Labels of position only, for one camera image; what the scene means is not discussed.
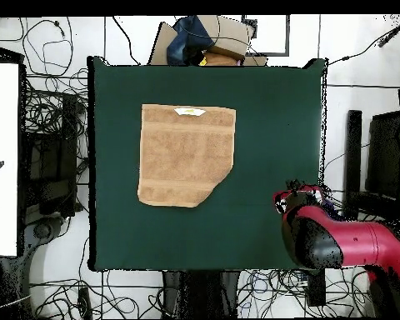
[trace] black border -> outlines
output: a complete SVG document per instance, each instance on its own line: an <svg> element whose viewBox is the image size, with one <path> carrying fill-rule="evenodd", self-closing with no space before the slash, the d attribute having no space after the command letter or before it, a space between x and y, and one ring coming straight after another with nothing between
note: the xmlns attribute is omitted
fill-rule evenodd
<svg viewBox="0 0 400 320"><path fill-rule="evenodd" d="M87 57L87 136L90 148L87 150L89 158L89 258L87 268L96 272L95 262L97 259L97 209L96 209L96 147L95 147L95 57Z"/></svg>
<svg viewBox="0 0 400 320"><path fill-rule="evenodd" d="M95 145L95 66L93 64L93 60L97 58L102 60L102 62L110 67L131 67L136 65L110 65L107 60L103 57L87 57L87 135L89 139L90 148L87 150L87 155L89 158L89 258L87 260L87 268L94 272L101 272L102 270L97 270L95 268L95 262L97 258L97 224L96 224L96 145ZM304 67L294 67L299 70L307 70L310 68L316 61L323 60L324 68L322 70L321 75L321 89L322 89L322 121L321 121L321 142L322 146L320 147L320 162L319 162L319 174L317 176L318 185L322 185L324 183L324 162L325 162L325 147L326 147L326 129L327 129L327 76L328 76L328 59L321 58L313 58L307 62Z"/></svg>
<svg viewBox="0 0 400 320"><path fill-rule="evenodd" d="M17 115L19 127L17 130L17 256L0 258L18 258L23 255L25 212L26 212L26 185L29 176L29 168L25 163L27 159L25 143L25 117L26 117L26 97L27 97L27 68L23 65L24 56L17 52L0 47L0 63L13 63L18 65L19 93Z"/></svg>

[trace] black stand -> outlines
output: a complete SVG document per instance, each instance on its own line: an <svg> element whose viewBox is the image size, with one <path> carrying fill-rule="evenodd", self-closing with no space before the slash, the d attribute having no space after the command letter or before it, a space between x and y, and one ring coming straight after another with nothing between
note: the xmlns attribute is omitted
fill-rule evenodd
<svg viewBox="0 0 400 320"><path fill-rule="evenodd" d="M163 273L162 319L237 318L239 271L186 271Z"/></svg>

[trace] desk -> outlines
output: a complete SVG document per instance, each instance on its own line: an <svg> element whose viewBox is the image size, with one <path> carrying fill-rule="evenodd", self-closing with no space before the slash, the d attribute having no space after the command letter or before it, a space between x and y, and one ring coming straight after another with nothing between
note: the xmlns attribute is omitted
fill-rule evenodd
<svg viewBox="0 0 400 320"><path fill-rule="evenodd" d="M272 197L318 180L324 60L295 67L112 67L88 63L89 267L295 267ZM141 105L236 109L234 166L195 208L138 201Z"/></svg>

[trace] cable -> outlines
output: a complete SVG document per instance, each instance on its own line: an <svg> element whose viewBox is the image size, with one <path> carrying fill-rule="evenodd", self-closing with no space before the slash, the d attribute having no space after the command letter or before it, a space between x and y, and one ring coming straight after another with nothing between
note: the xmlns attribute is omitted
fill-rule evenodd
<svg viewBox="0 0 400 320"><path fill-rule="evenodd" d="M359 57L360 55L363 55L363 54L364 54L367 50L369 50L369 48L370 48L373 44L375 44L379 39L381 39L381 38L387 36L389 33L393 32L393 31L396 30L396 29L397 29L397 28L395 27L395 28L391 29L390 31L385 32L382 36L379 36L377 39L375 39L373 42L371 42L370 45L369 45L366 49L364 49L364 50L363 50L362 52L360 52L359 54L349 55L349 56L346 56L346 57L341 57L340 59L335 60L334 62L331 62L328 66L331 66L331 65L333 65L334 63L344 62L344 61L347 61L347 60L349 60L349 59L352 59L352 58L355 58L355 57Z"/></svg>
<svg viewBox="0 0 400 320"><path fill-rule="evenodd" d="M126 37L127 41L129 42L129 53L130 53L130 58L132 58L132 60L137 64L137 65L141 65L141 63L135 59L132 55L132 43L130 42L130 38L129 36L126 34L126 32L124 32L124 29L122 28L122 26L120 26L120 23L118 23L118 21L116 20L116 18L114 16L112 16L112 19L114 20L114 22L117 24L117 26L120 28L120 31L123 32L124 37Z"/></svg>
<svg viewBox="0 0 400 320"><path fill-rule="evenodd" d="M61 26L60 26L60 24L59 24L58 21L55 21L55 22L54 22L54 21L51 21L51 20L42 20L42 21L40 21L40 22L37 22L37 23L36 23L34 26L32 26L31 28L29 28L29 29L27 30L27 33L25 34L25 36L24 36L23 39L22 39L22 49L23 49L23 51L24 51L25 57L27 58L28 66L29 66L30 70L32 71L32 73L35 73L35 74L37 74L37 75L44 75L44 73L42 73L42 72L36 72L36 71L33 70L32 66L31 66L30 58L29 58L29 56L27 55L27 50L26 50L26 48L25 48L25 41L28 42L28 44L30 45L30 47L32 48L32 50L36 53L36 55L37 55L38 59L40 60L40 62L42 62L42 64L44 65L44 69L45 69L45 73L46 73L46 74L48 74L48 70L47 70L46 64L51 64L51 65L54 65L54 66L57 66L57 67L60 67L60 68L64 68L64 71L63 71L62 73L60 73L60 74L58 74L58 75L50 75L51 77L59 77L59 76L65 75L65 73L68 71L68 69L69 69L71 63L73 62L73 52L74 52L74 48L73 48L73 30L72 30L72 27L71 27L70 20L69 20L69 18L67 17L67 23L68 23L69 32L70 32L70 40L68 41L68 40L66 40L66 39L63 39L62 41L53 41L53 42L46 42L46 43L44 43L43 46L42 46L43 59L40 58L40 55L38 54L38 52L37 52L37 50L35 49L35 47L31 44L31 42L30 42L30 40L29 40L29 37L28 37L29 33L30 33L34 28L36 28L37 26L39 26L39 25L42 24L42 23L51 23L51 24L53 24L55 27L58 27L59 30L60 30L60 32L61 32L62 38L65 38L65 32L64 32L63 29L61 28ZM47 61L46 61L46 58L45 58L45 55L44 55L44 48L45 48L46 45L52 44L52 43L68 43L68 44L69 44L71 55L70 55L70 59L69 59L69 62L68 62L68 65L67 65L67 66L64 67L64 66L59 65L59 64L56 64L56 63L54 63L54 62L47 62Z"/></svg>
<svg viewBox="0 0 400 320"><path fill-rule="evenodd" d="M367 143L366 145L362 145L361 148L365 148L366 146L369 146L369 145L370 145L370 143ZM328 163L326 164L326 166L324 166L323 171L326 170L326 168L328 167L328 165L329 165L330 163L332 163L333 161L336 161L337 159L339 159L339 158L345 156L346 154L347 154L347 153L345 152L345 153L343 153L342 155L340 155L340 156L338 156L338 157L335 157L333 160L331 160L330 162L328 162Z"/></svg>
<svg viewBox="0 0 400 320"><path fill-rule="evenodd" d="M66 230L63 234L57 236L55 239L58 239L58 238L60 238L60 237L63 237L63 236L65 236L65 235L67 234L68 229L70 228L71 219L72 219L72 218L70 217L69 220L68 220L67 230Z"/></svg>
<svg viewBox="0 0 400 320"><path fill-rule="evenodd" d="M103 271L101 272L101 320L103 320Z"/></svg>
<svg viewBox="0 0 400 320"><path fill-rule="evenodd" d="M23 28L23 20L19 17L19 22L21 23L21 29L22 29L22 34L21 37L18 39L0 39L0 42L19 42L21 39L23 39L23 35L24 35L24 28Z"/></svg>

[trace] cardboard box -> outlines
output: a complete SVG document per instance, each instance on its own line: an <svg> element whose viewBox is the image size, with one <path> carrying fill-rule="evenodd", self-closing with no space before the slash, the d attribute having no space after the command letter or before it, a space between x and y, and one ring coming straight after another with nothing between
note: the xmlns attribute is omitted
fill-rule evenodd
<svg viewBox="0 0 400 320"><path fill-rule="evenodd" d="M253 27L222 16L197 15L197 17L207 34L216 41L207 49L208 52L222 54L236 60L244 58L253 35Z"/></svg>
<svg viewBox="0 0 400 320"><path fill-rule="evenodd" d="M245 57L243 66L265 66L267 60L267 57Z"/></svg>
<svg viewBox="0 0 400 320"><path fill-rule="evenodd" d="M160 23L148 65L168 65L168 46L177 35L167 23Z"/></svg>
<svg viewBox="0 0 400 320"><path fill-rule="evenodd" d="M236 59L226 57L225 55L205 52L204 57L206 58L205 66L237 66Z"/></svg>

